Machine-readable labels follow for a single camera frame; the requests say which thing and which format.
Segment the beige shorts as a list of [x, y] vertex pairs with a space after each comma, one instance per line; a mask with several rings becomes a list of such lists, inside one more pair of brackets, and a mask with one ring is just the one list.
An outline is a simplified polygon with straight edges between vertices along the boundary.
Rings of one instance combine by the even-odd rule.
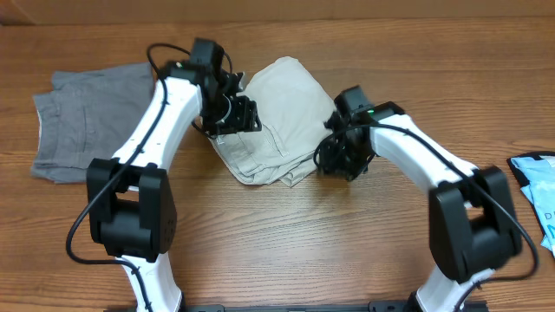
[[323, 123], [335, 105], [301, 62], [277, 59], [252, 77], [243, 95], [257, 103], [262, 130], [211, 141], [231, 174], [245, 185], [280, 180], [292, 187], [315, 171], [314, 151], [330, 134]]

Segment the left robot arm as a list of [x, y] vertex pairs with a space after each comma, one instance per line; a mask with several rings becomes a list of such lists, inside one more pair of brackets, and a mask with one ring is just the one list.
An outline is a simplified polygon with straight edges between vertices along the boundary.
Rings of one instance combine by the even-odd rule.
[[186, 55], [153, 67], [153, 98], [138, 126], [110, 159], [91, 161], [88, 205], [66, 239], [68, 255], [79, 262], [73, 236], [89, 220], [92, 240], [108, 254], [98, 263], [124, 268], [137, 311], [186, 308], [169, 259], [177, 210], [168, 172], [187, 129], [195, 127], [212, 140], [262, 129], [256, 102], [243, 94], [243, 74], [222, 67], [231, 60], [223, 47], [197, 38]]

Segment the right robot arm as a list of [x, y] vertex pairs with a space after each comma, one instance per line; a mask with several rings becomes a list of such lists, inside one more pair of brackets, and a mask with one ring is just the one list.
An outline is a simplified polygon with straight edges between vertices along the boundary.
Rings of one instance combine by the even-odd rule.
[[506, 175], [479, 169], [424, 134], [389, 101], [372, 105], [358, 86], [343, 90], [325, 121], [331, 135], [314, 154], [317, 170], [351, 181], [375, 157], [395, 164], [428, 197], [429, 249], [435, 267], [408, 299], [374, 301], [371, 311], [486, 311], [473, 287], [522, 251]]

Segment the folded grey shorts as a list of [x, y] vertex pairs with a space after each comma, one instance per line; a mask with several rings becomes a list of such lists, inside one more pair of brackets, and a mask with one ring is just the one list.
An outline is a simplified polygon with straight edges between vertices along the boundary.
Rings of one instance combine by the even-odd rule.
[[35, 94], [39, 140], [31, 175], [81, 183], [94, 158], [110, 159], [153, 98], [149, 63], [86, 72], [56, 71], [52, 90]]

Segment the light blue garment pile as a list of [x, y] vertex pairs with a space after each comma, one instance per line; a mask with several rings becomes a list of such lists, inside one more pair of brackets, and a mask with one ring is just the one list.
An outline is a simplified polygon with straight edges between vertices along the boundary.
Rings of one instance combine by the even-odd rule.
[[554, 254], [554, 152], [530, 152], [507, 160], [544, 233], [540, 245]]

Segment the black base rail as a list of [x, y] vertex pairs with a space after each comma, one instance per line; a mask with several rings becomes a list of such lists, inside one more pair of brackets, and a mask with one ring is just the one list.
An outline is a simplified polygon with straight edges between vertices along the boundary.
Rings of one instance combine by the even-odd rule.
[[225, 307], [223, 305], [183, 306], [178, 312], [410, 312], [417, 307], [404, 301], [378, 301], [352, 305]]

